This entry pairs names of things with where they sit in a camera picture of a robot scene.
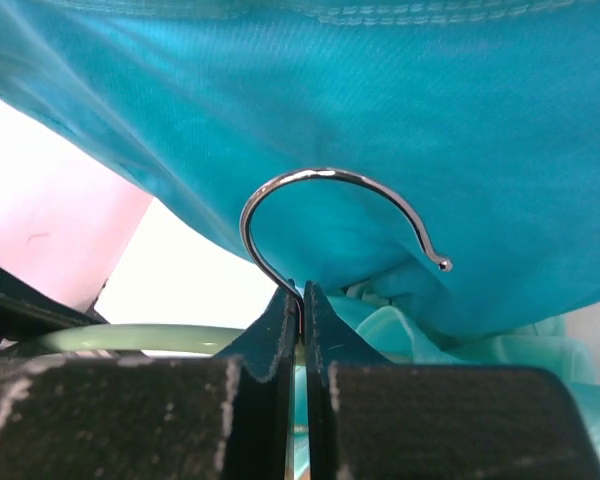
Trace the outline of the light teal t shirt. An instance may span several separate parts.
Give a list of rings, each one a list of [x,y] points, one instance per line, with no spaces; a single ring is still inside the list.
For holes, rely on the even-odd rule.
[[[552,373],[573,397],[600,460],[600,382],[590,350],[567,334],[563,319],[453,338],[421,326],[394,304],[367,301],[361,291],[325,296],[350,328],[396,364],[527,367]],[[297,379],[296,420],[303,428],[296,442],[297,468],[310,472],[306,363]]]

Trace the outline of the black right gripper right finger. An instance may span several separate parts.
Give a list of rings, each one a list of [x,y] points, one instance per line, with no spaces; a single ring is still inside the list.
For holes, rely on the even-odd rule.
[[[396,364],[304,292],[315,479],[600,479],[576,403],[527,367]]]

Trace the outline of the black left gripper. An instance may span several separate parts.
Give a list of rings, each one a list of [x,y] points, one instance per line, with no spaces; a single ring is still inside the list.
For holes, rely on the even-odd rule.
[[[54,350],[42,344],[43,336],[107,323],[93,308],[67,307],[0,267],[0,357],[49,354]]]

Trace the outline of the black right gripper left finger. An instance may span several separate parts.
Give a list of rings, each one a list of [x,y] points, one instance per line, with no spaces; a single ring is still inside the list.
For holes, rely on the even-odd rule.
[[[297,311],[209,358],[0,362],[0,479],[289,479]]]

